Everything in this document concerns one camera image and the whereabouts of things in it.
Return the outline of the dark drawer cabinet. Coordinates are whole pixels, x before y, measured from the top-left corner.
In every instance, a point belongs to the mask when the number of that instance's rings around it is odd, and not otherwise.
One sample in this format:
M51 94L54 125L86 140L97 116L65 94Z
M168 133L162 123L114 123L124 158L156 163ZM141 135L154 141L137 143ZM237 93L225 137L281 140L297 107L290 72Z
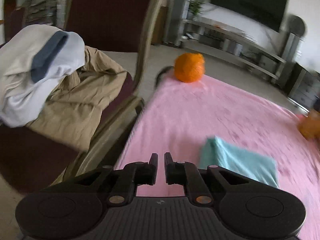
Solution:
M287 84L288 98L309 111L319 97L319 72L308 71L296 63Z

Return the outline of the bumpy orange citrus fruit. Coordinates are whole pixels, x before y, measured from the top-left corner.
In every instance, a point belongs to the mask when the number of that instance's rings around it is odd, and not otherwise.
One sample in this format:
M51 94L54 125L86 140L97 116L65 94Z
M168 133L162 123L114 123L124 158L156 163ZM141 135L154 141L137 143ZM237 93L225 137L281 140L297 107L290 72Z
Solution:
M176 58L174 76L183 83L199 81L205 73L205 60L202 54L184 53Z

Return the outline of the maroon banquet chair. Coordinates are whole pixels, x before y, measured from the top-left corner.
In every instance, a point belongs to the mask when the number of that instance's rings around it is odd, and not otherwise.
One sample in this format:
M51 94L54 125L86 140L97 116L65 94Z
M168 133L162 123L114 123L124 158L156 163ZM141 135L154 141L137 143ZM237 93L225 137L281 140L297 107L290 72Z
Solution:
M1 176L28 194L100 151L146 65L163 0L68 0L63 29L33 24L1 46Z

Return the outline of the pink cartoon towel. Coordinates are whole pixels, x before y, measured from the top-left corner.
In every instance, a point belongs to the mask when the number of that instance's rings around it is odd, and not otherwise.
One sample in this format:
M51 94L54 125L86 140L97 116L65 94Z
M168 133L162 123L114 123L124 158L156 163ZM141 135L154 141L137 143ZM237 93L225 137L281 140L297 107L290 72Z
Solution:
M139 196L181 196L180 185L165 182L164 154L197 164L208 138L273 158L278 186L298 197L306 208L300 239L319 239L319 148L298 131L299 118L262 97L209 76L183 83L166 74L139 116L116 169L158 154L153 186Z

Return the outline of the white garment with blue collar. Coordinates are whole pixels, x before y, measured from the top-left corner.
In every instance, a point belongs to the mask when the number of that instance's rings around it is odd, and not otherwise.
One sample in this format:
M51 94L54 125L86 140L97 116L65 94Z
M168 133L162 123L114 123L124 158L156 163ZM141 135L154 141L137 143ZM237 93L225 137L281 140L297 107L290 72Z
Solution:
M1 122L34 121L53 89L85 64L85 44L75 32L33 24L1 48Z

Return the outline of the teal t-shirt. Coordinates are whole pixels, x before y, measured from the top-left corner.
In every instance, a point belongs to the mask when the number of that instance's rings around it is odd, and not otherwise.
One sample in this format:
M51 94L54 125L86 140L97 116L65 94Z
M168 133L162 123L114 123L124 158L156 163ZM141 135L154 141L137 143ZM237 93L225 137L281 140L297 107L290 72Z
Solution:
M201 149L198 167L206 169L210 165L278 187L277 162L273 158L229 144L219 137L208 138Z

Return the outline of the black television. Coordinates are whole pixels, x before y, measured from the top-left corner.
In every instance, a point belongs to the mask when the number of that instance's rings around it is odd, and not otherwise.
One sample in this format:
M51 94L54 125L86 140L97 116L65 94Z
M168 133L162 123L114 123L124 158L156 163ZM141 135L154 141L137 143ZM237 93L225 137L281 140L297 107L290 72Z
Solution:
M287 0L210 0L219 7L237 12L278 32Z

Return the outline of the beige jacket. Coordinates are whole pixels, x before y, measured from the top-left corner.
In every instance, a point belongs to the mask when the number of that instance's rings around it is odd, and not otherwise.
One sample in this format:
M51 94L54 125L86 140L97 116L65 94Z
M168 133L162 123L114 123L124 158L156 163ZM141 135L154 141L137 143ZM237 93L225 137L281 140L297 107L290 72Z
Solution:
M55 87L38 118L26 126L86 152L103 110L119 95L126 77L126 70L116 61L86 46L85 64Z

